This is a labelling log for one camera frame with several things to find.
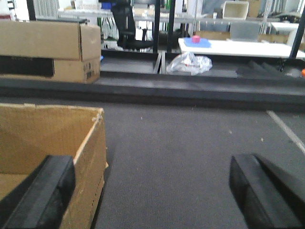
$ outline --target wall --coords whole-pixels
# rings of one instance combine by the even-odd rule
[[[7,0],[0,0],[0,12],[8,12],[8,1]]]
[[[67,6],[71,6],[70,0],[58,0],[59,2],[59,8],[65,8]]]

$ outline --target black chair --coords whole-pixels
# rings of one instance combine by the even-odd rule
[[[111,8],[115,24],[119,30],[118,46],[124,49],[145,49],[153,46],[153,42],[145,41],[147,30],[143,29],[142,40],[135,39],[135,24],[132,7],[128,2],[120,2]]]

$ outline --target desk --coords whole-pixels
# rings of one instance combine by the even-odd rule
[[[178,40],[181,52],[194,52],[198,54],[216,54],[231,56],[260,56],[260,57],[289,57],[291,47],[279,43],[235,42],[209,40],[211,48],[187,47],[183,38]],[[298,52],[297,58],[305,58],[305,53]]]
[[[299,24],[298,23],[272,22],[271,25],[277,32],[289,32],[289,38],[288,38],[287,44],[292,47]]]
[[[271,25],[277,32],[291,32],[293,30],[297,30],[297,28],[299,27],[298,23],[271,22]]]
[[[59,16],[73,16],[73,17],[112,17],[110,10],[58,10]],[[148,12],[148,14],[134,14],[133,19],[135,21],[154,21],[154,14]],[[175,14],[176,23],[193,23],[194,17],[187,13]],[[160,13],[160,22],[169,22],[169,13]]]

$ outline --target cardboard box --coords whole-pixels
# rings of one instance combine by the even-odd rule
[[[206,38],[209,40],[227,40],[230,39],[230,32],[218,32],[218,31],[196,31],[196,35],[201,38]],[[258,41],[267,41],[270,43],[284,43],[288,41],[288,35],[282,34],[259,34]]]
[[[241,0],[249,2],[248,17],[256,18],[261,8],[261,0]]]
[[[0,55],[90,60],[101,55],[98,26],[65,22],[0,21]]]
[[[0,77],[92,83],[99,77],[100,27],[0,21]]]
[[[0,199],[46,155],[74,158],[76,187],[61,229],[89,229],[104,184],[101,108],[0,104]]]
[[[259,34],[258,41],[267,41],[270,43],[283,43],[286,44],[288,41],[288,35],[282,34]]]
[[[14,58],[9,65],[1,68],[0,56],[0,78],[13,78],[24,80],[62,81],[73,83],[92,83],[100,77],[100,58],[97,57],[87,61],[50,60],[41,61],[41,58]]]
[[[230,38],[230,32],[219,32],[219,31],[196,31],[195,35],[201,38],[209,40],[222,40],[225,41]]]

